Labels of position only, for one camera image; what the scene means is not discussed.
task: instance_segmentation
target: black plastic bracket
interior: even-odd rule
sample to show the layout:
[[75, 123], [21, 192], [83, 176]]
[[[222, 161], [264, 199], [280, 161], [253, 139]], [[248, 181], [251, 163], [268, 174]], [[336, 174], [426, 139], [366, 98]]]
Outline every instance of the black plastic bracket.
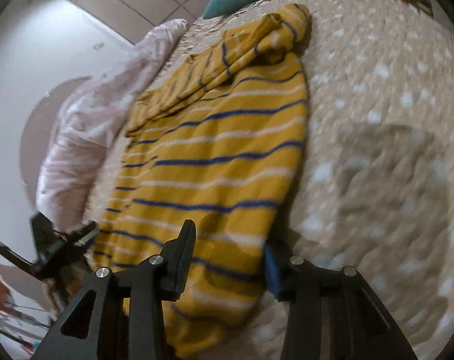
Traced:
[[417, 359], [387, 308], [354, 267], [341, 271], [316, 267], [293, 256], [281, 241], [270, 240], [267, 247], [267, 281], [277, 284], [271, 292], [279, 302], [290, 301], [281, 360]]
[[[195, 238], [195, 224], [187, 220], [160, 255], [122, 272], [98, 269], [32, 359], [169, 359], [162, 300], [178, 300], [184, 291]], [[129, 317], [123, 313], [126, 298], [130, 298]]]

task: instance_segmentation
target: blue gripper pad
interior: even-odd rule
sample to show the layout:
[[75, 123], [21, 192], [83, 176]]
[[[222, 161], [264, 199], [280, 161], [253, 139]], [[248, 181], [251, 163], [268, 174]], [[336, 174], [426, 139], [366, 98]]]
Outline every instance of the blue gripper pad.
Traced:
[[267, 290], [272, 293], [273, 297], [279, 300], [281, 292], [280, 284], [280, 269], [275, 263], [272, 248], [270, 245], [265, 245], [264, 250], [264, 265], [265, 265], [265, 282], [267, 283]]

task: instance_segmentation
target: white wall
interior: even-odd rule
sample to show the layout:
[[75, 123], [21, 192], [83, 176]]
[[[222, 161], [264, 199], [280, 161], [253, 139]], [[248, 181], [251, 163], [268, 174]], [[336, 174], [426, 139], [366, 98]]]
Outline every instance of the white wall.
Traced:
[[[19, 143], [29, 114], [46, 92], [105, 69], [132, 45], [67, 0], [29, 1], [13, 0], [0, 18], [0, 241], [33, 260], [28, 219], [34, 210], [19, 171]], [[105, 46], [96, 51], [99, 42]], [[10, 265], [2, 257], [0, 263]], [[16, 292], [13, 296], [19, 304], [38, 307]]]

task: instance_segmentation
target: blue stripe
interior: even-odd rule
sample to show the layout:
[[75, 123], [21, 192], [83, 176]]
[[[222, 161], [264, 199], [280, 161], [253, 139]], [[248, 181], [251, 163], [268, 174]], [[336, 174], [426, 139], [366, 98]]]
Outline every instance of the blue stripe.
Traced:
[[227, 46], [225, 45], [225, 42], [222, 43], [222, 62], [225, 64], [228, 70], [230, 65], [227, 61]]
[[159, 156], [158, 155], [154, 155], [153, 157], [151, 157], [148, 161], [146, 162], [141, 162], [141, 163], [130, 163], [130, 164], [127, 164], [127, 165], [124, 165], [124, 168], [140, 168], [146, 164], [148, 164], [149, 162], [151, 162], [152, 160], [158, 158]]
[[[209, 116], [205, 117], [204, 119], [196, 121], [196, 122], [183, 122], [180, 125], [178, 125], [177, 127], [171, 128], [170, 130], [168, 130], [165, 133], [163, 133], [157, 140], [161, 139], [162, 137], [164, 137], [167, 134], [170, 134], [171, 132], [177, 131], [181, 127], [185, 127], [185, 126], [199, 126], [199, 125], [201, 125], [202, 123], [204, 123], [204, 122], [206, 122], [208, 120], [224, 119], [225, 117], [229, 117], [229, 116], [232, 116], [232, 115], [273, 115], [273, 114], [276, 114], [277, 112], [282, 111], [282, 110], [284, 110], [286, 108], [290, 108], [290, 107], [293, 107], [295, 105], [302, 104], [302, 103], [303, 104], [307, 104], [307, 100], [305, 100], [305, 99], [297, 100], [297, 101], [292, 102], [292, 103], [284, 104], [284, 105], [282, 105], [279, 108], [252, 109], [252, 110], [239, 109], [239, 110], [219, 112], [218, 114], [209, 115]], [[137, 163], [137, 164], [132, 164], [132, 165], [129, 165], [129, 166], [125, 165], [124, 167], [142, 167], [145, 164], [146, 163]]]
[[178, 309], [178, 307], [174, 304], [170, 305], [170, 309], [175, 312], [178, 316], [188, 320], [188, 321], [207, 321], [207, 322], [212, 322], [215, 324], [221, 324], [225, 326], [227, 329], [232, 329], [235, 326], [229, 325], [227, 322], [221, 320], [219, 317], [216, 316], [206, 316], [206, 315], [190, 315], [190, 314], [185, 314], [183, 311]]
[[281, 64], [283, 61], [285, 61], [287, 54], [288, 54], [288, 52], [284, 52], [284, 54], [281, 56], [281, 58], [277, 62], [275, 62], [275, 64]]
[[[235, 85], [232, 87], [232, 89], [236, 88], [238, 84], [243, 83], [244, 81], [265, 81], [266, 83], [286, 83], [287, 81], [290, 81], [292, 78], [294, 78], [296, 75], [303, 74], [303, 73], [304, 73], [304, 71], [302, 71], [302, 70], [296, 71], [295, 73], [293, 73], [290, 77], [287, 77], [286, 79], [268, 79], [268, 78], [264, 78], [264, 77], [246, 77], [244, 79], [241, 79], [237, 83], [235, 83]], [[233, 93], [233, 91], [230, 91], [229, 93], [222, 94], [217, 97], [209, 97], [207, 99], [200, 99], [199, 102], [212, 101], [212, 100], [216, 100], [216, 99], [219, 99], [222, 97], [227, 97], [231, 93]]]
[[[267, 83], [286, 83], [287, 81], [290, 81], [291, 79], [293, 79], [293, 78], [294, 78], [295, 76], [297, 76], [298, 74], [303, 74], [303, 73], [304, 73], [304, 71], [299, 70], [299, 71], [296, 71], [295, 73], [293, 73], [290, 77], [287, 77], [287, 78], [285, 78], [285, 79], [269, 79], [269, 78], [264, 78], [264, 77], [246, 77], [246, 78], [241, 79], [240, 81], [238, 81], [238, 82], [235, 84], [235, 86], [233, 86], [233, 88], [235, 88], [238, 84], [243, 83], [244, 81], [265, 81], [265, 82], [267, 82]], [[227, 97], [227, 96], [229, 96], [232, 92], [233, 92], [233, 91], [231, 91], [231, 92], [229, 92], [229, 93], [226, 93], [226, 94], [219, 95], [219, 96], [217, 96], [217, 97], [210, 97], [210, 98], [207, 98], [207, 99], [200, 99], [200, 100], [199, 100], [199, 103], [200, 103], [200, 102], [205, 102], [205, 101], [216, 100], [216, 99], [223, 98], [223, 97]], [[136, 145], [140, 145], [140, 144], [142, 144], [142, 143], [155, 143], [155, 142], [157, 142], [161, 137], [163, 137], [164, 135], [169, 134], [169, 133], [171, 133], [171, 132], [174, 132], [177, 128], [182, 127], [182, 126], [184, 126], [184, 125], [187, 126], [187, 125], [188, 125], [187, 123], [197, 123], [197, 122], [185, 122], [185, 123], [182, 123], [182, 124], [178, 125], [177, 127], [172, 128], [172, 129], [166, 131], [165, 133], [163, 133], [163, 134], [162, 134], [159, 138], [157, 138], [157, 139], [139, 140], [139, 141], [135, 142], [135, 144], [136, 144]]]
[[262, 275], [259, 274], [246, 274], [243, 272], [231, 271], [219, 265], [214, 265], [210, 261], [201, 259], [200, 257], [192, 257], [192, 263], [200, 264], [205, 266], [209, 271], [218, 274], [220, 276], [225, 276], [233, 280], [246, 281], [246, 282], [257, 282], [260, 281]]
[[[134, 234], [127, 233], [126, 231], [122, 231], [122, 230], [113, 230], [113, 231], [101, 230], [100, 232], [104, 233], [104, 234], [120, 234], [122, 236], [126, 236], [126, 237], [129, 237], [132, 239], [139, 239], [139, 240], [143, 240], [143, 241], [152, 242], [153, 244], [155, 244], [161, 248], [164, 247], [164, 244], [162, 242], [156, 240], [155, 238], [149, 237], [148, 235], [134, 235]], [[107, 254], [102, 251], [95, 251], [93, 253], [101, 255], [101, 256], [106, 256], [106, 257], [109, 257], [110, 259], [112, 259], [111, 254]], [[231, 278], [233, 280], [245, 281], [245, 282], [257, 282], [262, 279], [262, 276], [259, 274], [246, 274], [243, 272], [232, 271], [232, 270], [224, 268], [222, 266], [212, 264], [211, 262], [209, 262], [205, 259], [202, 259], [200, 257], [193, 257], [192, 263], [205, 266], [208, 271], [211, 271], [212, 273], [220, 275], [220, 276], [225, 276], [226, 278]], [[123, 263], [119, 263], [119, 262], [112, 262], [112, 265], [117, 266], [119, 268], [132, 268], [132, 267], [136, 266], [136, 264], [123, 264]]]
[[181, 166], [191, 166], [191, 167], [205, 167], [212, 164], [221, 164], [225, 162], [233, 161], [237, 158], [244, 158], [247, 160], [257, 160], [261, 158], [266, 158], [269, 155], [273, 154], [274, 152], [283, 149], [285, 147], [297, 147], [302, 149], [304, 143], [300, 140], [286, 140], [281, 144], [277, 145], [273, 149], [264, 152], [257, 152], [257, 151], [246, 151], [243, 153], [239, 153], [236, 155], [224, 156], [224, 157], [213, 157], [205, 160], [160, 160], [153, 164], [153, 167], [161, 167], [161, 166], [172, 166], [172, 165], [181, 165]]
[[85, 244], [84, 244], [84, 248], [86, 249], [89, 249], [96, 241], [96, 237], [92, 237], [90, 240], [88, 240]]
[[292, 32], [293, 41], [295, 42], [297, 40], [297, 31], [295, 31], [295, 28], [293, 28], [292, 25], [285, 20], [282, 20], [280, 23], [285, 24], [285, 26]]
[[115, 187], [116, 190], [119, 191], [135, 191], [137, 188], [135, 187]]
[[295, 5], [296, 8], [297, 8], [300, 12], [302, 12], [302, 15], [304, 15], [305, 19], [308, 20], [307, 14], [305, 14], [304, 10], [303, 10], [301, 7], [299, 7], [298, 4], [293, 4], [293, 5]]
[[178, 95], [176, 96], [176, 99], [180, 99], [179, 95], [181, 95], [185, 89], [187, 89], [189, 83], [190, 83], [190, 78], [192, 77], [192, 71], [194, 69], [195, 65], [192, 64], [190, 65], [190, 68], [188, 69], [188, 74], [187, 74], [187, 80], [185, 81], [185, 84], [184, 86], [182, 87], [182, 90], [178, 93]]
[[207, 71], [207, 68], [209, 67], [210, 58], [212, 57], [212, 54], [213, 54], [213, 49], [210, 51], [209, 56], [207, 57], [207, 61], [205, 62], [205, 66], [204, 66], [203, 72], [202, 72], [202, 74], [200, 75], [200, 78], [199, 78], [199, 85], [201, 87], [203, 87], [203, 75]]
[[175, 208], [176, 210], [185, 211], [214, 211], [220, 212], [221, 214], [228, 214], [236, 210], [237, 208], [277, 208], [279, 202], [270, 199], [259, 199], [259, 200], [242, 200], [233, 206], [222, 206], [219, 204], [178, 204], [171, 202], [161, 202], [158, 200], [145, 200], [145, 199], [132, 199], [132, 203], [142, 204], [151, 207], [168, 207]]
[[164, 244], [162, 242], [160, 242], [159, 240], [156, 240], [153, 237], [149, 237], [148, 235], [135, 235], [135, 234], [128, 233], [127, 231], [123, 231], [123, 230], [112, 230], [112, 231], [101, 230], [100, 232], [103, 234], [119, 234], [121, 236], [126, 236], [126, 237], [129, 237], [132, 239], [138, 239], [141, 241], [149, 241], [153, 244], [156, 244], [157, 246], [160, 246], [161, 248], [164, 246]]
[[95, 251], [93, 252], [94, 254], [97, 254], [98, 256], [106, 256], [108, 258], [112, 258], [112, 255], [111, 254], [108, 254], [108, 253], [105, 253], [104, 251]]
[[139, 140], [138, 142], [136, 142], [136, 144], [139, 144], [139, 143], [154, 143], [154, 142], [157, 142], [156, 139], [146, 139], [146, 140]]

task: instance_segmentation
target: white stripe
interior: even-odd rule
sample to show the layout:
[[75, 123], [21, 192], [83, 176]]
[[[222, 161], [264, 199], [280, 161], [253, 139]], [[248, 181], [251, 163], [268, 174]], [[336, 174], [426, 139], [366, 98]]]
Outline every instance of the white stripe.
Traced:
[[251, 309], [255, 305], [252, 300], [224, 299], [217, 296], [206, 294], [194, 287], [188, 289], [190, 296], [199, 303], [208, 303], [220, 307], [225, 307], [231, 310], [245, 311]]
[[234, 52], [235, 52], [235, 54], [236, 54], [237, 56], [240, 57], [240, 56], [242, 56], [242, 50], [240, 50], [240, 45], [241, 45], [242, 43], [240, 42], [239, 36], [234, 35], [233, 37], [235, 38], [235, 50], [234, 50]]
[[217, 142], [218, 140], [223, 140], [223, 139], [230, 139], [230, 138], [256, 138], [256, 137], [262, 137], [267, 134], [273, 134], [277, 133], [279, 131], [283, 131], [288, 129], [289, 127], [295, 125], [295, 124], [303, 124], [306, 122], [305, 117], [303, 116], [296, 116], [294, 117], [290, 122], [280, 124], [278, 126], [274, 127], [268, 127], [264, 128], [262, 130], [258, 131], [252, 131], [252, 130], [233, 130], [233, 131], [228, 131], [228, 132], [223, 132], [219, 135], [202, 135], [200, 137], [195, 137], [195, 138], [188, 138], [188, 139], [175, 139], [171, 140], [169, 142], [163, 142], [159, 143], [155, 147], [152, 147], [152, 149], [148, 151], [143, 151], [143, 152], [138, 152], [138, 153], [132, 153], [128, 154], [128, 157], [133, 157], [136, 155], [148, 155], [155, 150], [161, 148], [161, 147], [169, 147], [169, 146], [175, 146], [175, 145], [187, 145], [187, 144], [192, 144], [192, 143], [205, 143], [205, 142]]
[[289, 68], [290, 66], [292, 66], [292, 65], [293, 65], [293, 63], [288, 64], [288, 65], [286, 65], [286, 66], [279, 67], [278, 69], [275, 69], [275, 70], [269, 72], [269, 74], [278, 74], [278, 73], [284, 71], [285, 69], [288, 69], [288, 68]]
[[265, 237], [260, 235], [246, 235], [246, 234], [233, 234], [233, 233], [208, 233], [197, 232], [197, 239], [211, 239], [213, 241], [226, 241], [232, 244], [252, 247], [262, 247], [265, 243]]
[[[175, 232], [176, 235], [180, 232], [181, 225], [175, 225], [174, 223], [168, 223], [168, 222], [162, 222], [162, 221], [157, 221], [157, 220], [152, 220], [152, 219], [145, 219], [145, 218], [137, 218], [132, 215], [126, 215], [123, 216], [122, 218], [119, 218], [120, 221], [129, 221], [129, 222], [134, 222], [134, 223], [140, 223], [140, 224], [146, 224], [146, 225], [153, 225], [157, 227], [164, 228], [166, 230], [171, 230]], [[231, 242], [233, 244], [236, 244], [238, 246], [249, 246], [249, 247], [262, 247], [265, 238], [261, 237], [260, 235], [246, 235], [245, 232], [229, 232], [229, 231], [223, 231], [222, 233], [214, 233], [212, 234], [211, 231], [202, 231], [200, 229], [197, 229], [197, 239], [206, 239], [206, 240], [214, 240], [214, 241], [224, 241], [224, 242]], [[117, 250], [117, 245], [107, 243], [107, 242], [100, 242], [104, 245], [109, 245]], [[138, 254], [138, 251], [134, 250], [127, 250], [127, 249], [122, 249], [124, 253], [128, 254]]]
[[190, 112], [194, 112], [194, 111], [210, 111], [212, 109], [214, 109], [215, 106], [211, 106], [211, 107], [197, 107], [197, 108], [193, 108], [190, 110]]
[[135, 180], [136, 178], [141, 178], [142, 176], [146, 175], [149, 172], [150, 172], [150, 169], [146, 169], [145, 171], [139, 173], [136, 176], [118, 176], [117, 179], [121, 179], [121, 180]]
[[146, 130], [142, 130], [142, 132], [152, 132], [152, 131], [165, 131], [168, 127], [154, 127], [154, 128], [147, 128]]
[[217, 92], [221, 92], [221, 90], [218, 89], [218, 88], [213, 88], [213, 89], [209, 90], [209, 91], [208, 91], [207, 93], [205, 93], [205, 94], [207, 95], [207, 94], [210, 94], [210, 93], [217, 93]]
[[276, 48], [277, 47], [277, 42], [280, 38], [280, 35], [277, 31], [272, 32], [272, 47]]
[[247, 178], [218, 178], [213, 181], [205, 183], [191, 183], [191, 182], [182, 182], [182, 181], [162, 181], [162, 180], [151, 180], [144, 181], [140, 183], [140, 186], [150, 186], [150, 187], [172, 187], [172, 188], [183, 188], [183, 189], [194, 189], [201, 190], [204, 188], [209, 188], [213, 186], [229, 186], [229, 187], [244, 187], [245, 185], [252, 183], [258, 179], [269, 176], [282, 176], [287, 178], [292, 178], [294, 172], [285, 167], [278, 168], [267, 168], [261, 172]]
[[287, 12], [290, 16], [292, 16], [295, 20], [297, 20], [300, 24], [303, 25], [304, 22], [302, 21], [300, 16], [298, 16], [296, 13], [292, 12], [291, 10], [287, 9], [286, 7], [283, 8], [283, 11]]
[[230, 97], [238, 96], [274, 96], [274, 95], [291, 95], [292, 93], [297, 92], [299, 89], [305, 88], [304, 84], [298, 84], [295, 88], [292, 89], [267, 89], [263, 91], [240, 91], [230, 93]]
[[114, 251], [116, 252], [122, 252], [122, 253], [125, 253], [125, 254], [139, 254], [140, 252], [137, 251], [137, 250], [132, 250], [132, 249], [126, 249], [125, 247], [121, 247], [119, 245], [116, 245], [116, 244], [113, 244], [111, 242], [103, 242], [103, 241], [97, 241], [97, 244], [99, 245], [106, 245], [106, 246], [110, 246], [114, 249]]
[[131, 199], [110, 198], [110, 200], [113, 200], [115, 202], [130, 202]]
[[167, 223], [167, 222], [162, 222], [162, 221], [156, 221], [153, 219], [146, 219], [146, 218], [137, 218], [136, 216], [132, 215], [126, 215], [120, 218], [120, 220], [125, 220], [133, 223], [140, 223], [140, 224], [145, 224], [145, 225], [153, 225], [157, 227], [162, 227], [167, 230], [172, 230], [172, 231], [177, 231], [180, 232], [180, 226], [178, 225], [173, 225], [172, 223]]

